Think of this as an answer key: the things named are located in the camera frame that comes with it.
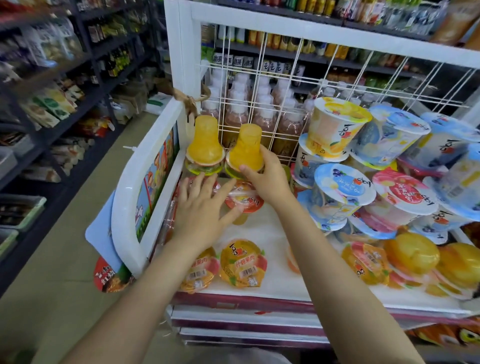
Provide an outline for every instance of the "yellow bell-shaped jelly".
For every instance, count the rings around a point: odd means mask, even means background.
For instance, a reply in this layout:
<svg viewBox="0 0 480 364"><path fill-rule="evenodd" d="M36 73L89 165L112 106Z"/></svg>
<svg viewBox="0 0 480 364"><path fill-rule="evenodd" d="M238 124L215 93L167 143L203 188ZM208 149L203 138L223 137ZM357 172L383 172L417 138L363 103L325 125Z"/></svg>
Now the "yellow bell-shaped jelly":
<svg viewBox="0 0 480 364"><path fill-rule="evenodd" d="M388 262L409 276L428 273L440 260L437 246L423 235L412 232L385 240L384 249Z"/></svg>
<svg viewBox="0 0 480 364"><path fill-rule="evenodd" d="M258 171L264 166L264 159L260 153L262 129L255 124L243 124L237 144L230 150L229 164L236 170L242 164Z"/></svg>
<svg viewBox="0 0 480 364"><path fill-rule="evenodd" d="M210 115L198 116L193 141L187 148L188 156L200 165L213 165L222 161L223 153L218 142L217 119Z"/></svg>
<svg viewBox="0 0 480 364"><path fill-rule="evenodd" d="M475 289L480 282L480 249L465 243L452 243L438 249L437 270L453 284Z"/></svg>

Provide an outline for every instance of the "white wire rack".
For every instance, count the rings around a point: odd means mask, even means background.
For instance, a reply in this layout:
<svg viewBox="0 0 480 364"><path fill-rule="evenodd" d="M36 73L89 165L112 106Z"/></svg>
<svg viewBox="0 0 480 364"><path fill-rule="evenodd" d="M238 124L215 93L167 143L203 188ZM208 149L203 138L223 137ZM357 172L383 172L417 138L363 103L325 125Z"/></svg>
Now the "white wire rack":
<svg viewBox="0 0 480 364"><path fill-rule="evenodd" d="M261 39L260 45L256 46L250 46L247 44L241 44L241 47L238 47L238 43L235 41L232 41L230 37L227 34L227 27L216 27L216 49L215 51L217 52L215 59L220 60L218 63L209 63L209 69L220 69L222 70L222 74L226 74L227 76L222 80L223 85L222 85L222 90L221 90L221 95L220 95L220 117L219 117L219 140L220 142L223 141L223 136L224 132L230 132L230 133L238 133L239 132L239 127L233 127L233 126L228 126L225 124L225 116L226 113L228 112L228 109L230 108L231 105L238 104L239 102L244 102L248 105L248 110L249 110L249 115L248 115L248 122L251 123L253 121L253 116L256 112L262 109L268 109L271 107L271 105L267 104L262 104L257 100L257 91L259 87L259 77L260 76L268 76L270 78L270 86L273 88L275 84L278 82L279 79L286 79L288 80L288 86L287 89L291 89L296 95L300 96L300 100L298 100L296 106L294 108L286 108L285 107L285 100L286 96L288 93L284 94L284 97L281 99L281 101L275 105L275 108L277 112L275 113L276 115L276 124L273 132L262 132L263 137L270 138L270 143L268 148L270 150L273 150L276 152L278 155L279 159L281 160L282 163L284 164L290 164L292 160L294 160L296 151L297 151L297 145L298 145L298 139L299 135L289 135L285 133L280 133L278 132L278 126L280 124L281 118L284 114L288 113L296 113L300 114L302 118L305 117L307 114L307 111L304 109L302 105L302 94L308 94L311 93L314 88L316 88L319 85L322 85L323 83L323 88L325 86L332 87L333 89L336 90L336 92L340 92L344 90L343 85L340 83L340 81L328 81L328 79L331 79L329 77L330 73L334 69L336 64L344 64L344 66L339 66L338 68L343 69L343 68L349 68L348 67L348 62L342 62L339 61L338 58L336 58L337 53L341 49L340 47L343 46L342 44L337 44L335 47L335 51L333 52L332 57L327 59L327 62L325 64L317 64L317 63L308 63L308 62L302 62L300 59L305 58L305 54L302 52L303 45L307 44L307 39L305 38L300 38L299 40L299 45L296 47L295 51L292 52L286 52L286 51L281 51L281 58L277 57L272 57L268 54L275 54L274 51L272 51L270 48L268 48L267 45L267 39L269 36L272 36L272 34L269 35L268 32L262 32L260 29L258 32L260 34L263 34L263 36L260 36L259 39ZM218 30L222 29L223 34L218 34ZM246 32L246 39L245 42L248 42L248 33ZM233 56L245 56L245 49L247 50L248 56L254 56L255 58L255 63L252 68L245 68L245 67L235 67L233 66ZM369 71L372 68L379 69L379 67L370 67L370 61L372 56L374 55L374 50L369 50L368 56L365 59L364 63L357 64L355 68L357 70L354 70L354 76L355 76L355 81L354 82L347 82L347 89L351 90L352 92L349 94L347 97L347 100L349 100L355 93L355 91L358 91L358 87L363 85L365 81L365 75L367 74L372 74L371 71ZM456 109L469 109L471 105L468 103L462 101L461 99L457 98L457 95L460 90L467 84L467 82L472 78L472 76L475 74L477 69L474 68L467 68L467 67L462 67L462 76L458 80L454 80L455 84L448 89L442 97L435 97L435 96L429 96L426 94L426 92L429 90L429 87L432 83L432 81L436 78L438 75L439 71L442 69L443 66L445 66L445 62L428 62L426 65L423 66L423 69L426 70L425 73L418 73L417 77L417 82L415 87L408 87L408 82L411 77L414 76L413 73L408 72L406 73L408 76L405 77L405 72L403 72L405 65L407 62L411 61L412 59L408 56L400 58L401 61L398 63L398 65L394 68L389 68L389 69L384 69L380 70L382 72L386 73L391 73L391 75L388 75L388 79L386 83L384 82L384 85L381 87L376 87L376 86L369 86L367 87L367 90L365 93L371 94L373 96L373 99L377 102L382 102L382 101L389 101L394 104L394 106L399 107L403 110L406 111L411 111L415 112L415 110L432 110L432 111L437 111L437 112L442 112L444 111L446 106L449 106L449 112L451 113L452 110ZM266 64L267 62L290 62L292 67L291 71L287 74L285 73L277 73L277 72L272 72L270 70L266 70L266 67L263 65ZM299 66L307 66L310 69L314 69L314 72L310 73L315 73L316 75L320 75L321 77L319 78L314 78L314 77L307 77L307 76L298 76L295 75L295 71L298 69ZM238 100L234 99L229 96L229 85L232 82L232 75L236 73L245 73L249 76L249 79L251 81L252 87L251 87L251 92L250 92L250 97L247 100ZM292 86L292 83L300 84L300 86ZM317 97L320 94L320 88L318 88L318 92L316 95L311 95L311 97ZM303 125L302 132L306 131L306 123ZM285 140L285 141L291 141L294 143L294 146L287 148L288 153L285 155L285 153L280 153L278 150L276 151L275 148L273 148L275 141L276 140Z"/></svg>

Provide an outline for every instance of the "store aisle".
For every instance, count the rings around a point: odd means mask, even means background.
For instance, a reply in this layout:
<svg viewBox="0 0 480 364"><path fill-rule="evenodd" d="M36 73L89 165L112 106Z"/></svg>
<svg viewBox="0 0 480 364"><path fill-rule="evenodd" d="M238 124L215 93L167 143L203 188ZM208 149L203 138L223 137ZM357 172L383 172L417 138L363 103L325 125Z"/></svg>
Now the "store aisle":
<svg viewBox="0 0 480 364"><path fill-rule="evenodd" d="M117 300L92 283L98 253L84 233L132 154L123 146L138 145L155 120L144 113L128 125L0 299L0 353L37 349L34 364L57 363ZM168 332L157 332L145 363L183 363L203 350Z"/></svg>

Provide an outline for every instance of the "finger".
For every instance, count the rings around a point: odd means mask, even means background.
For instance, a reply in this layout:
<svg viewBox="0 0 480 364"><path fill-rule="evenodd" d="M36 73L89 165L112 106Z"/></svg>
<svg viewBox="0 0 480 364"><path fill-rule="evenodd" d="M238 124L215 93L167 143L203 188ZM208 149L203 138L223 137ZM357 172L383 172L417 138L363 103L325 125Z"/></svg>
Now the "finger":
<svg viewBox="0 0 480 364"><path fill-rule="evenodd" d="M184 204L188 200L188 182L189 178L185 177L180 183L179 204Z"/></svg>
<svg viewBox="0 0 480 364"><path fill-rule="evenodd" d="M259 173L255 172L249 166L246 166L244 164L240 166L240 172L242 172L249 181L252 181L253 184L255 184L255 182L258 180L258 177L260 176Z"/></svg>
<svg viewBox="0 0 480 364"><path fill-rule="evenodd" d="M198 176L195 177L193 180L192 185L190 186L190 192L188 194L189 201L194 200L200 194L200 189L202 187L202 182L204 180L205 173L200 173Z"/></svg>
<svg viewBox="0 0 480 364"><path fill-rule="evenodd" d="M243 213L245 206L244 205L236 205L233 209L231 209L224 217L220 219L220 223L226 228L232 222L240 217Z"/></svg>
<svg viewBox="0 0 480 364"><path fill-rule="evenodd" d="M264 158L265 162L265 168L268 167L269 164L272 163L280 163L280 160L276 156L274 152L269 151L264 145L260 144L260 153L262 154L262 157Z"/></svg>
<svg viewBox="0 0 480 364"><path fill-rule="evenodd" d="M207 178L205 181L204 185L202 186L202 189L200 190L200 197L203 199L208 199L212 197L212 190L213 186L216 182L217 174L214 173L210 177Z"/></svg>
<svg viewBox="0 0 480 364"><path fill-rule="evenodd" d="M218 205L220 206L225 199L228 197L229 192L233 189L233 186L237 183L237 180L235 178L232 178L230 181L225 183L222 188L218 190L218 192L214 196L214 200L218 202Z"/></svg>

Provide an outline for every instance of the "display cooler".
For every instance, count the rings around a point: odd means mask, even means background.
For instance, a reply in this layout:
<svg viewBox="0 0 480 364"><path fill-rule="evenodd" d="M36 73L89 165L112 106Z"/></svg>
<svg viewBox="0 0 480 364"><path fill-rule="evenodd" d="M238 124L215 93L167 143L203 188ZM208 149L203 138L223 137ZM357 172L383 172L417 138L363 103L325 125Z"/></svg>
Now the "display cooler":
<svg viewBox="0 0 480 364"><path fill-rule="evenodd" d="M307 94L320 79L326 79L334 67L348 69L351 82L356 89L363 77L382 74L385 82L381 87L369 87L378 95L379 101L388 100L396 107L421 114L432 110L447 113L474 126L479 123L480 110L477 68L480 67L480 52L430 43L403 34L382 31L367 26L359 29L346 22L335 21L323 16L287 13L264 5L232 2L232 7L188 0L165 0L165 18L168 30L168 46L171 59L173 86L193 98L201 96L201 83L209 84L213 69L231 73L248 74L252 80L253 95L248 100L249 122L255 109L262 109L256 100L259 76L266 74L273 85L278 79L287 79L296 94ZM260 45L239 44L228 36L227 27L256 30L261 34ZM213 32L210 39L208 32ZM295 51L267 47L269 34L300 39ZM314 57L302 52L308 40L337 45L332 57ZM205 43L214 42L213 59L202 59ZM366 50L362 63L342 60L335 55L344 47ZM397 66L390 68L370 65L376 52L399 55ZM228 62L229 55L258 58L252 68ZM291 62L292 70L307 65L303 74L277 73L263 69L264 60L276 58ZM399 87L398 82L405 82ZM229 77L225 78L220 96L219 137L226 130L224 123L225 105L235 100L229 97ZM339 81L330 81L329 86L338 88ZM280 103L280 112L284 107ZM296 109L303 114L303 109ZM280 133L277 118L273 132L264 133L271 137L270 149L275 140L298 140ZM168 148L172 129L178 129L180 150L175 157L149 223L139 234L139 204L142 190L148 189L146 172L153 165L162 148ZM172 99L158 117L143 141L134 148L118 182L113 198L111 214L111 237L120 259L138 278L149 264L164 217L169 209L177 182L185 172L186 148L193 138L194 123L189 121L184 104ZM284 164L295 161L296 149L290 154L279 156ZM235 288L218 277L205 290L188 294L178 292L166 317L175 332L188 344L221 343L257 346L283 346L317 348L328 344L322 325L314 313L307 289L301 275L291 271L287 265L285 248L287 240L274 210L265 204L244 225L232 225L215 243L220 251L233 238L246 238L265 251L268 272L259 288ZM462 230L450 231L450 241L470 243ZM339 246L333 234L329 241ZM422 290L393 290L387 286L371 287L372 292L404 329L431 323L459 323L480 313L477 298L459 300L453 297L434 297Z"/></svg>

